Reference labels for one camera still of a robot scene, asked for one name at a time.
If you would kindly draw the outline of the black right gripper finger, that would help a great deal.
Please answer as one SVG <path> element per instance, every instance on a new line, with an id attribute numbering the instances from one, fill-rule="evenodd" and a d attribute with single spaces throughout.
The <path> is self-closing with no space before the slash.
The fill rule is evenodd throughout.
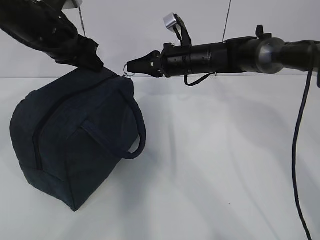
<path id="1" fill-rule="evenodd" d="M 135 66 L 135 65 L 150 65 L 152 61 L 157 59 L 161 53 L 158 50 L 154 50 L 151 53 L 127 62 L 128 66 Z"/>
<path id="2" fill-rule="evenodd" d="M 160 78 L 163 76 L 161 72 L 159 72 L 158 69 L 152 68 L 150 65 L 145 65 L 145 64 L 127 64 L 127 70 L 130 73 L 135 73 L 135 74 L 144 74 L 148 75 L 154 78 Z"/>

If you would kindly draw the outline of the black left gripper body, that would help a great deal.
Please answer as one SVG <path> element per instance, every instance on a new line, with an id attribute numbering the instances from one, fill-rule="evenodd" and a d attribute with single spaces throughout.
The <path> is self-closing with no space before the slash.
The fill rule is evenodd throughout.
<path id="1" fill-rule="evenodd" d="M 62 12 L 66 0 L 2 0 L 0 29 L 57 62 L 77 55 L 79 34 Z"/>

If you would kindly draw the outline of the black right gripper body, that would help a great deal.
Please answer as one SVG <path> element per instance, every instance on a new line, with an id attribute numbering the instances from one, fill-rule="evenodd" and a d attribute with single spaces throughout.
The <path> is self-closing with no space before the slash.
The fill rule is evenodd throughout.
<path id="1" fill-rule="evenodd" d="M 161 72 L 166 77 L 208 74 L 228 67 L 225 43 L 193 46 L 168 46 L 161 53 Z"/>

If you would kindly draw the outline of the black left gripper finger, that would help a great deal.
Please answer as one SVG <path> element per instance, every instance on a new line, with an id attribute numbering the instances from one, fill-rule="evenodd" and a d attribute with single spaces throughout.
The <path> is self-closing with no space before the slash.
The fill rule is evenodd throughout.
<path id="1" fill-rule="evenodd" d="M 102 71 L 103 61 L 97 55 L 99 44 L 93 39 L 78 35 L 75 44 L 60 52 L 55 62 L 61 65 L 70 65 L 77 68 L 87 69 L 96 73 Z"/>

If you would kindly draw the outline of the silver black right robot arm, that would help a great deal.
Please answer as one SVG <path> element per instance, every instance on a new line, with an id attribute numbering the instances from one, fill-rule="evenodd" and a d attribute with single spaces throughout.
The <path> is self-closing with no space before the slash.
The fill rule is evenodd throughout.
<path id="1" fill-rule="evenodd" d="M 255 36 L 192 45 L 183 30 L 180 45 L 165 43 L 162 51 L 127 62 L 127 71 L 154 78 L 182 76 L 188 87 L 214 74 L 259 73 L 274 75 L 283 69 L 320 73 L 320 43 L 313 40 L 285 42 L 258 25 Z"/>

